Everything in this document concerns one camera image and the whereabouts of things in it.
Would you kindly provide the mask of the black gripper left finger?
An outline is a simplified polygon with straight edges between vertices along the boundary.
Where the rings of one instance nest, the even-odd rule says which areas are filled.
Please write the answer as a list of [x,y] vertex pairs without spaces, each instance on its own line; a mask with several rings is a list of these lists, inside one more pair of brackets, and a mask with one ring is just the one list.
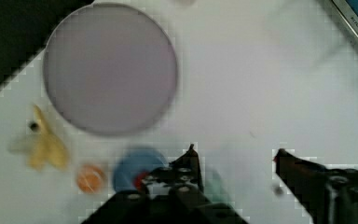
[[167,162],[148,174],[145,191],[115,191],[81,224],[248,224],[228,204],[205,195],[193,146]]

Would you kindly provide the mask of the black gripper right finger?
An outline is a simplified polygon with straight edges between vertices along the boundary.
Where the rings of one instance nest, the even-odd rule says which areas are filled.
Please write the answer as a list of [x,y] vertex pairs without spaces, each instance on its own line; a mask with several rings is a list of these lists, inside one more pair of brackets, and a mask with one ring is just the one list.
[[358,224],[357,169],[329,169],[283,148],[273,161],[275,173],[310,214],[313,224]]

